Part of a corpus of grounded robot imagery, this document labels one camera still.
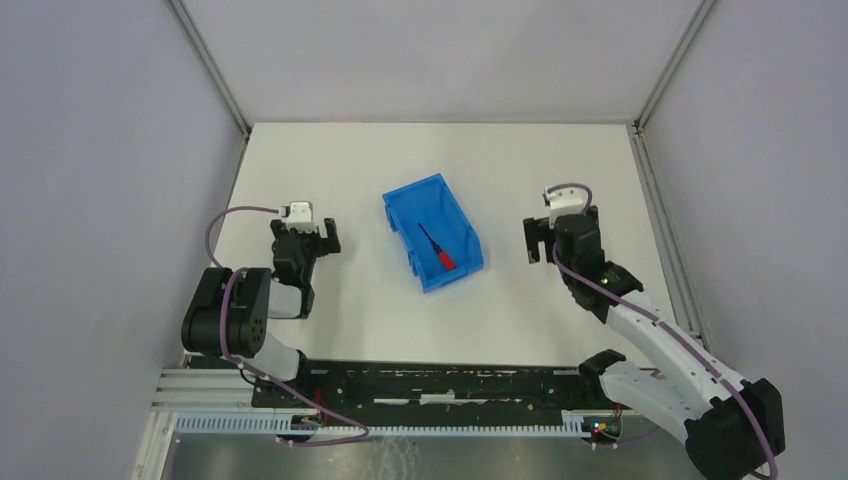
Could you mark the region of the red handled screwdriver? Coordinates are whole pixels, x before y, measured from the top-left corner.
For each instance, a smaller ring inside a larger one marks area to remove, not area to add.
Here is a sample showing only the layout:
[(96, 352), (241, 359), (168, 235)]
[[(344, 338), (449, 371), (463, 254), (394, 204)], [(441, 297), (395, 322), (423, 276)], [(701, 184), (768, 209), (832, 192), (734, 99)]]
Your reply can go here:
[(438, 258), (440, 265), (445, 271), (453, 271), (457, 268), (457, 264), (453, 260), (453, 258), (440, 246), (438, 242), (430, 235), (430, 233), (426, 230), (426, 228), (421, 224), (417, 224), (418, 228), (421, 230), (422, 234), (425, 236), (431, 250)]

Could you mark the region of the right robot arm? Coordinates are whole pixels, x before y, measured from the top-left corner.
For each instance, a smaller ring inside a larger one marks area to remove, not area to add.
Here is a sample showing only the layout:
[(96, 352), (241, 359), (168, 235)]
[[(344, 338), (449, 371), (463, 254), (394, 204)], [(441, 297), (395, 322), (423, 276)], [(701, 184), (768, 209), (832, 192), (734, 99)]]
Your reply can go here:
[(658, 370), (653, 376), (607, 349), (578, 367), (590, 387), (678, 440), (706, 479), (775, 479), (786, 448), (783, 399), (766, 378), (749, 380), (662, 314), (631, 272), (607, 259), (590, 206), (522, 222), (530, 263), (554, 264), (575, 303)]

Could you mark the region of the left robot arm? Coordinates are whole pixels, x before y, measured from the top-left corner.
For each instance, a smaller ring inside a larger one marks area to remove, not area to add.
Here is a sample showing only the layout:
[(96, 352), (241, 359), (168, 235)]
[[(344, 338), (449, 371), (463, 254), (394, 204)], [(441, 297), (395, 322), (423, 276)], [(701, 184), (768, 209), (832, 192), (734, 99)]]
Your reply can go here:
[(298, 376), (305, 355), (269, 333), (271, 320), (306, 319), (315, 290), (316, 261), (341, 252), (337, 225), (274, 220), (270, 224), (272, 266), (251, 267), (237, 275), (230, 268), (203, 272), (181, 325), (185, 350), (208, 357), (233, 359), (259, 376), (290, 381)]

